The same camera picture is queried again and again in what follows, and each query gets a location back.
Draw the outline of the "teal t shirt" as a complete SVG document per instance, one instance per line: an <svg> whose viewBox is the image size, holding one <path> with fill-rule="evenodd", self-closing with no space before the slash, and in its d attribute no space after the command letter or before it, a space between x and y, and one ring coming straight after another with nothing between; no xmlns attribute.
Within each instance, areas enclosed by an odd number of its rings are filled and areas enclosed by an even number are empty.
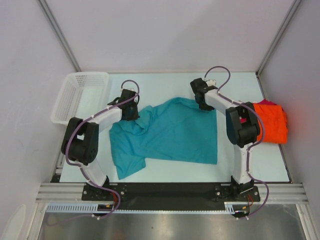
<svg viewBox="0 0 320 240"><path fill-rule="evenodd" d="M145 168L146 159L218 163L217 112L188 98L146 106L137 120L114 123L109 138L120 180Z"/></svg>

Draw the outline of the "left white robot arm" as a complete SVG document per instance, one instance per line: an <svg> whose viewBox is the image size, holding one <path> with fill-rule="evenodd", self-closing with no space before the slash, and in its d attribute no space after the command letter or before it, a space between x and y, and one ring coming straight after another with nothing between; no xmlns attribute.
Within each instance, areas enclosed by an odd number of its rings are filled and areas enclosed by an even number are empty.
<svg viewBox="0 0 320 240"><path fill-rule="evenodd" d="M139 118L139 93L123 89L107 107L87 119L72 117L67 125L61 145L61 153L66 162L77 166L86 181L92 185L93 194L100 200L110 196L109 181L98 162L99 135L120 121L133 121Z"/></svg>

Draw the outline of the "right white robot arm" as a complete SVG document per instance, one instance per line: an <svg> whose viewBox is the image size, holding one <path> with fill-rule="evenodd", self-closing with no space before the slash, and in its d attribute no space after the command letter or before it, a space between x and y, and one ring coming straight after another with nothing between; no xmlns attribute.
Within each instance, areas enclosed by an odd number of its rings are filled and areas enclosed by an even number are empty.
<svg viewBox="0 0 320 240"><path fill-rule="evenodd" d="M253 188L249 176L250 150L261 133L258 117L251 102L237 103L221 96L215 81L196 78L190 82L195 102L204 111L217 110L225 116L226 135L233 145L234 169L231 175L231 196L242 201Z"/></svg>

